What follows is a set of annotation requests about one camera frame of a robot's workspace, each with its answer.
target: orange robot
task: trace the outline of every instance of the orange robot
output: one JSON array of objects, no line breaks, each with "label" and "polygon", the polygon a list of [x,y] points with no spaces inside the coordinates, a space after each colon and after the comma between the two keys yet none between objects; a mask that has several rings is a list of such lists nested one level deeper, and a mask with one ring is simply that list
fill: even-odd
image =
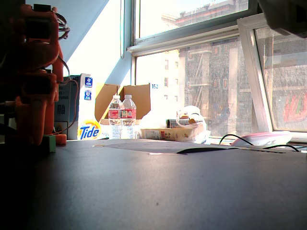
[{"label": "orange robot", "polygon": [[[59,40],[69,27],[56,8],[22,5],[20,19],[12,22],[14,35],[3,71],[5,84],[18,87],[15,100],[17,135],[29,145],[40,145],[43,135],[54,130],[54,102],[63,83],[63,54]],[[45,67],[52,65],[52,72]]]}]

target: pink object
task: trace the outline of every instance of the pink object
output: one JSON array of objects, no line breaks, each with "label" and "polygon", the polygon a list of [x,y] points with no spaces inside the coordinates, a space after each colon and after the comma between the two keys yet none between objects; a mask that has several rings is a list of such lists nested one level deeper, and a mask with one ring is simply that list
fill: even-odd
[{"label": "pink object", "polygon": [[[287,144],[291,140],[292,134],[289,131],[253,133],[246,136],[242,136],[242,138],[252,143],[253,145],[268,147]],[[241,139],[237,139],[231,144],[231,146],[250,145]]]}]

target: tide logo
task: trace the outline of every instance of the tide logo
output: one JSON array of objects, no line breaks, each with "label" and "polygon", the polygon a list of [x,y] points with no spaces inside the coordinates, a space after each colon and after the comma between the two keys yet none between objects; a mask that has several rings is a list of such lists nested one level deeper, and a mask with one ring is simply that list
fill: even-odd
[{"label": "tide logo", "polygon": [[98,138],[100,130],[100,125],[96,121],[89,120],[82,122],[82,125],[78,129],[78,139],[95,140]]}]

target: glass pane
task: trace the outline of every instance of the glass pane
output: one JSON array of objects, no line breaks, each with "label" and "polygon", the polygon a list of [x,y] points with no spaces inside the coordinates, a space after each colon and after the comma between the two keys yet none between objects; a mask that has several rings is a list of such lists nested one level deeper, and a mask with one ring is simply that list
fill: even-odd
[{"label": "glass pane", "polygon": [[140,6],[145,37],[247,10],[248,0],[140,0]]},{"label": "glass pane", "polygon": [[256,30],[275,129],[307,130],[307,40]]},{"label": "glass pane", "polygon": [[252,98],[239,38],[139,57],[136,83],[151,84],[152,110],[168,118],[194,105],[213,136],[251,133]]}]

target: green block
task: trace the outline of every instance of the green block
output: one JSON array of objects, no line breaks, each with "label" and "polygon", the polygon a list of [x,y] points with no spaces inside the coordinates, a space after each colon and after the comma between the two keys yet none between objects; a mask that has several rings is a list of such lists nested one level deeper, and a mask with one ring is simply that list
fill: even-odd
[{"label": "green block", "polygon": [[40,149],[44,152],[55,152],[56,151],[56,136],[55,135],[44,135]]}]

